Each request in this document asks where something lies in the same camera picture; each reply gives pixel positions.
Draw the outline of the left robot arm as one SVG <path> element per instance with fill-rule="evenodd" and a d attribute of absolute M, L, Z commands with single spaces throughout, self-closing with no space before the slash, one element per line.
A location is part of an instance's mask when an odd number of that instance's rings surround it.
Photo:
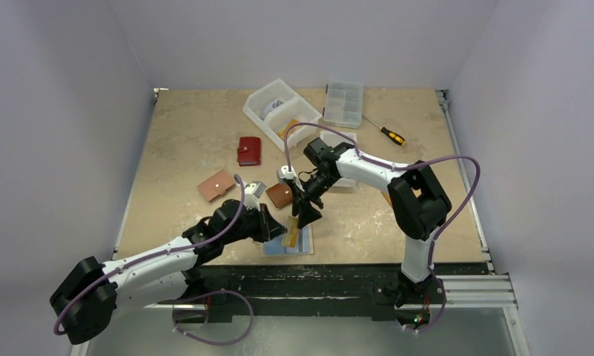
<path fill-rule="evenodd" d="M 248 238 L 265 243 L 286 232 L 266 204 L 246 208 L 239 200 L 226 200 L 211 216 L 157 248 L 103 263 L 86 257 L 50 297 L 56 313 L 53 332 L 78 345 L 123 312 L 167 300 L 195 303 L 203 283 L 191 276 L 194 268 L 220 256 L 230 243 Z"/>

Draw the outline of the silver credit card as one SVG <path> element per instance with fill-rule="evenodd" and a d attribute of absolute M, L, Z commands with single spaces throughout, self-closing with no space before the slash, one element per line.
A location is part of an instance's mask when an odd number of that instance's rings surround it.
<path fill-rule="evenodd" d="M 271 102 L 269 102 L 264 108 L 262 108 L 262 110 L 260 111 L 260 118 L 261 120 L 264 120 L 267 115 L 274 111 L 275 109 L 277 109 L 279 106 L 281 106 L 284 103 L 284 101 L 282 101 L 279 98 L 276 98 L 274 100 L 272 100 Z"/>

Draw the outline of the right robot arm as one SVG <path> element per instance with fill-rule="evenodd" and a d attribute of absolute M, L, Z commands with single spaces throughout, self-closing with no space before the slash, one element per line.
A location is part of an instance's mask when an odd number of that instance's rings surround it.
<path fill-rule="evenodd" d="M 431 274 L 432 243 L 452 210 L 433 170 L 423 162 L 411 169 L 381 161 L 358 153 L 347 142 L 332 147 L 315 139 L 307 144 L 304 154 L 314 166 L 307 180 L 301 180 L 290 165 L 277 171 L 278 180 L 291 189 L 291 214 L 297 218 L 298 227 L 321 219 L 322 196 L 340 179 L 352 179 L 382 191 L 389 196 L 396 223 L 406 236 L 398 291 L 409 302 L 424 296 L 428 290 L 426 279 Z"/>

